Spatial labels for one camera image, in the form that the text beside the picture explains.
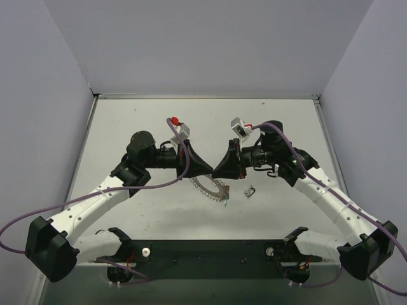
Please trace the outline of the large metal keyring with loops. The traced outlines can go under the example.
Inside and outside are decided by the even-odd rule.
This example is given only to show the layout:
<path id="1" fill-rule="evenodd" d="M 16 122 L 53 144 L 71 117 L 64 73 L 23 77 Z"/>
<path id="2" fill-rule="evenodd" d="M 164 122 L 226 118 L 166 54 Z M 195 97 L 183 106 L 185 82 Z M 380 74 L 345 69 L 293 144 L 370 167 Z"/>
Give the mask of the large metal keyring with loops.
<path id="1" fill-rule="evenodd" d="M 189 178 L 193 187 L 206 198 L 221 203 L 225 207 L 230 199 L 230 192 L 225 192 L 224 188 L 228 186 L 219 179 L 212 178 L 211 175 L 201 175 Z"/>

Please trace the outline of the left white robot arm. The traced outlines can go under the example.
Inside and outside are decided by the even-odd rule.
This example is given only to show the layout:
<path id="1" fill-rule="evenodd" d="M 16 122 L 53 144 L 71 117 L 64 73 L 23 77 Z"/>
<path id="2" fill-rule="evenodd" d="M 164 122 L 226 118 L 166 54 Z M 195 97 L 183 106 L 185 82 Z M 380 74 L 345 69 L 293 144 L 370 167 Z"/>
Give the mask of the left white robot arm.
<path id="1" fill-rule="evenodd" d="M 133 134 L 121 162 L 92 194 L 49 219 L 37 217 L 30 223 L 25 256 L 52 283 L 89 259 L 127 259 L 131 239 L 121 230 L 103 230 L 91 238 L 82 234 L 110 209 L 140 189 L 149 189 L 150 168 L 173 168 L 178 180 L 212 173 L 212 167 L 194 152 L 189 140 L 177 139 L 177 148 L 159 149 L 149 132 Z"/>

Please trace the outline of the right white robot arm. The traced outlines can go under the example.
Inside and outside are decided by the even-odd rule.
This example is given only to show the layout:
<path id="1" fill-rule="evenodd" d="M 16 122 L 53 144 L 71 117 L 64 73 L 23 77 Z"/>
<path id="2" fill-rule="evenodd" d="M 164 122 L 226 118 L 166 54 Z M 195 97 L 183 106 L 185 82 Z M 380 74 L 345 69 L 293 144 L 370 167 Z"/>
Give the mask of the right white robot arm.
<path id="1" fill-rule="evenodd" d="M 287 236 L 287 243 L 302 256 L 320 257 L 341 264 L 351 276 L 367 280 L 393 253 L 397 227 L 380 222 L 351 200 L 306 151 L 293 147 L 280 121 L 257 126 L 260 136 L 254 146 L 242 147 L 255 129 L 240 118 L 231 122 L 237 138 L 213 171 L 214 178 L 244 179 L 247 168 L 269 165 L 272 177 L 281 178 L 312 201 L 340 230 L 335 237 L 305 227 Z"/>

